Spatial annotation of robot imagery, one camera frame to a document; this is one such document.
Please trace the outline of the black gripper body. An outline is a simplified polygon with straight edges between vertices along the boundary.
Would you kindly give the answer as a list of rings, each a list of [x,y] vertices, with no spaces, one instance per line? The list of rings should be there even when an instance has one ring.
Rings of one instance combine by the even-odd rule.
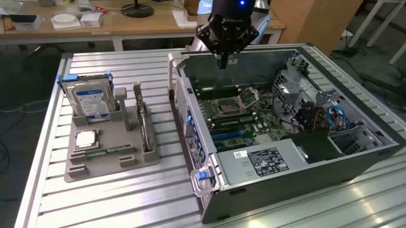
[[[215,0],[212,4],[212,13],[208,23],[220,40],[223,51],[223,31],[224,27],[232,29],[252,25],[251,15],[253,11],[253,0]]]

